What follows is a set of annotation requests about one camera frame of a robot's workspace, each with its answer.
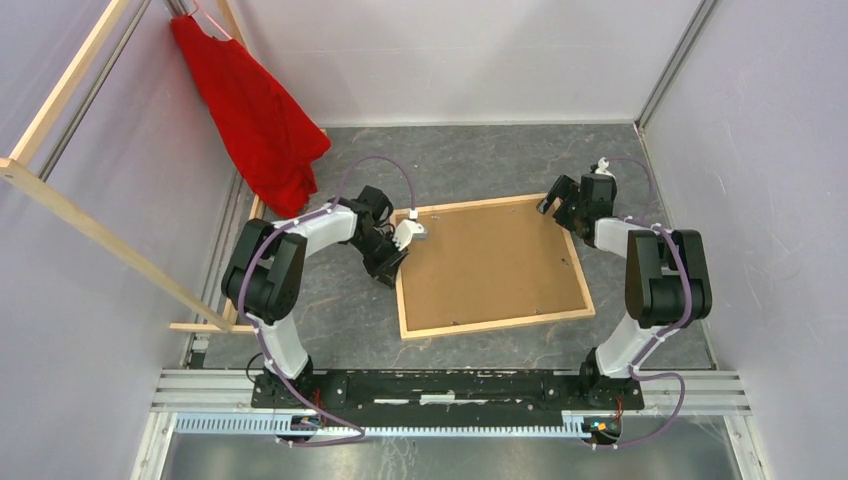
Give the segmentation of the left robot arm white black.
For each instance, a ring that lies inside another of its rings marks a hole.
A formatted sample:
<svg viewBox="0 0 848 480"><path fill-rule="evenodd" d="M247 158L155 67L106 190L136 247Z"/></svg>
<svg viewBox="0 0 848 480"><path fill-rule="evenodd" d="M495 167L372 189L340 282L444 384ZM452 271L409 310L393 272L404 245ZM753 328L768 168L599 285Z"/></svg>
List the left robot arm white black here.
<svg viewBox="0 0 848 480"><path fill-rule="evenodd" d="M314 394L312 361L292 317L306 259L331 245L350 245L371 278L394 288L408 250L395 238L392 213L388 196L365 186L354 199L340 198L288 221L245 224L221 290L254 329L265 369L278 377L275 392L288 406L302 407Z"/></svg>

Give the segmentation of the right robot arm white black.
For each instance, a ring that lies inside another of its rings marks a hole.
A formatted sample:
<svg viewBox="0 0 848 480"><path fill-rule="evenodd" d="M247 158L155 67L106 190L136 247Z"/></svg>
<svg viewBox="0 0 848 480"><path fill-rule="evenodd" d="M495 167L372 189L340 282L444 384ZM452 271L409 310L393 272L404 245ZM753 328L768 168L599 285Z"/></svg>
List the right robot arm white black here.
<svg viewBox="0 0 848 480"><path fill-rule="evenodd" d="M618 389L638 381L645 359L668 337L706 318L713 304L701 233L617 217L616 195L610 175L561 175L537 205L587 246L625 261L626 313L580 368L578 396L591 408L606 406Z"/></svg>

